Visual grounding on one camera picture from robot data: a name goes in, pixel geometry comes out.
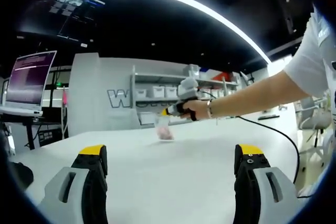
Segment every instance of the desk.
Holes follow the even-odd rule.
[[[297,143],[294,110],[264,120]],[[244,116],[257,120],[260,113]],[[282,135],[241,119],[207,120],[171,127],[175,141],[158,141],[154,129],[87,132],[13,158],[35,176],[27,194],[35,204],[44,186],[78,152],[104,144],[108,153],[106,209],[110,223],[232,223],[235,214],[234,150],[238,143],[260,147],[271,166],[291,180],[297,154]]]

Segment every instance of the bracelet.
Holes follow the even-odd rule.
[[[212,100],[208,100],[206,102],[206,112],[208,113],[208,117],[210,119],[213,117],[212,110],[211,110],[211,102],[212,102]]]

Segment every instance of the hand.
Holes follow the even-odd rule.
[[[183,104],[183,108],[195,111],[197,120],[209,119],[207,112],[207,101],[193,100]],[[181,118],[190,118],[190,114],[182,115]]]

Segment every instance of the white sleeve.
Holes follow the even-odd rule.
[[[298,51],[284,71],[305,93],[320,97],[328,89],[328,83],[318,37],[314,34],[312,26],[311,18]]]

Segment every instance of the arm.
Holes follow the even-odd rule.
[[[243,115],[297,101],[307,96],[282,71],[232,95],[213,100],[211,110],[214,117]],[[190,101],[185,103],[184,107],[196,111],[197,119],[208,118],[206,101]]]

